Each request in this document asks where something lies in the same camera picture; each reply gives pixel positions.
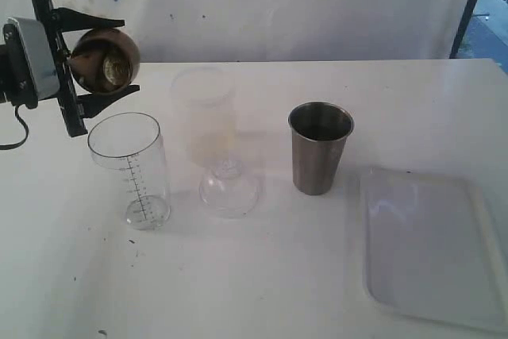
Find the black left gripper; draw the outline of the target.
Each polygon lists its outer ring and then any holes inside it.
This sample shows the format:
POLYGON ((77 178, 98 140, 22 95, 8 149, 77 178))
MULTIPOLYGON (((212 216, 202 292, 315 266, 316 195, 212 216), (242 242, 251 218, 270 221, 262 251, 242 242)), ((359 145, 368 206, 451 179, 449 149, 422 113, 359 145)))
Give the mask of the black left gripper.
POLYGON ((123 19, 108 19, 80 13, 65 7, 55 8, 52 0, 31 0, 36 19, 44 26, 52 62, 55 65, 59 90, 54 95, 70 137, 87 134, 83 119, 93 118, 120 99, 140 90, 128 85, 114 94, 84 94, 77 97, 67 59, 71 56, 63 33, 88 29, 115 29, 125 26, 123 19))

